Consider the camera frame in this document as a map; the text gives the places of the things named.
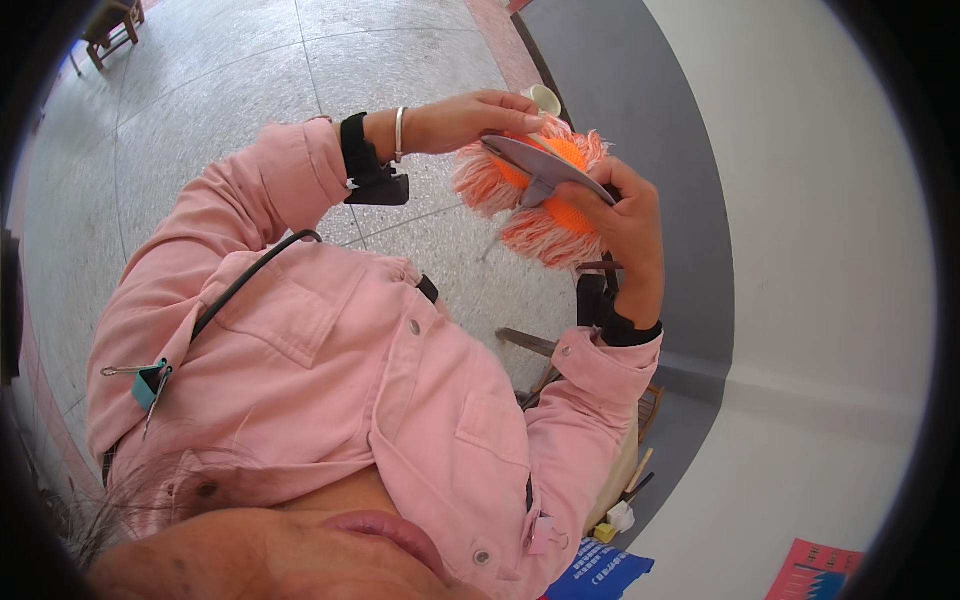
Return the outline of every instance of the woman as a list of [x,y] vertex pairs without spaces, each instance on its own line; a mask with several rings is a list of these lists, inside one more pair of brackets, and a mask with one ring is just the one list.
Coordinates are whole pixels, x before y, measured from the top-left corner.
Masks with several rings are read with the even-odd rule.
[[[536,114],[498,91],[410,109],[402,152],[535,132]],[[391,160],[396,111],[362,127]],[[656,189],[615,159],[591,176],[619,188],[617,206],[558,188],[623,264],[618,338],[642,343],[569,329],[553,357],[564,380],[525,414],[412,265],[369,252],[297,242],[191,344],[267,245],[350,195],[341,142],[324,118],[267,127],[187,184],[127,266],[87,369],[87,442],[112,457],[111,493],[151,510],[90,569],[105,598],[537,598],[572,562],[657,366]],[[174,372],[144,435],[132,378],[101,370],[161,358]]]

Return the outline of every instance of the orange fringe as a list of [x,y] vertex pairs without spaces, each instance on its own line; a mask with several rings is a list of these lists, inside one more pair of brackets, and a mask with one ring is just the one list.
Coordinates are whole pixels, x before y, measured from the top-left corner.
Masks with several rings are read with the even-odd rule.
[[[571,162],[584,165],[585,171],[607,156],[610,145],[597,132],[574,133],[560,119],[549,115],[546,118],[540,136],[574,144],[583,160]],[[454,159],[453,190],[464,204],[484,218],[489,219],[502,210],[513,210],[519,205],[529,181],[517,177],[508,180],[505,173],[519,174],[513,169],[508,172],[501,168],[503,166],[483,150],[480,142],[470,144]],[[548,269],[572,271],[580,263],[596,260],[606,251],[583,213],[557,197],[547,199],[536,208],[516,212],[500,231],[500,239],[512,252],[538,260]]]

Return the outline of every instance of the woman's right hand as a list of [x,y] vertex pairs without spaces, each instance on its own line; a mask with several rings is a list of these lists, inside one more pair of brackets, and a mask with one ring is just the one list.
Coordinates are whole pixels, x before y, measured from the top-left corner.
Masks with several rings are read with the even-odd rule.
[[597,183],[609,183],[623,197],[610,206],[579,183],[562,183],[557,196],[583,212],[597,228],[613,258],[623,265],[623,284],[614,301],[617,314],[650,329],[663,304],[663,243],[657,188],[617,158],[607,157],[590,170]]

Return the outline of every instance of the white cup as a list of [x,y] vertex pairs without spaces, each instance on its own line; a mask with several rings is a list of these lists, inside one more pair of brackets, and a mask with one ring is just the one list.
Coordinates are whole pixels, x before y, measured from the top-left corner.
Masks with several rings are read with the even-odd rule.
[[560,98],[557,98],[557,94],[553,93],[546,85],[531,85],[521,91],[520,95],[533,100],[541,112],[547,112],[555,117],[559,117],[561,110],[563,110],[563,107],[560,106]]

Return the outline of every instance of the mouth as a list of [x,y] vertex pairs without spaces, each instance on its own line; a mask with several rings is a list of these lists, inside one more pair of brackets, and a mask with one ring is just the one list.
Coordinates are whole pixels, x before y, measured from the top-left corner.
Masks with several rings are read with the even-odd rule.
[[440,557],[437,544],[425,531],[405,518],[383,511],[355,511],[329,518],[321,527],[386,538],[426,565],[441,581],[447,580],[444,560]]

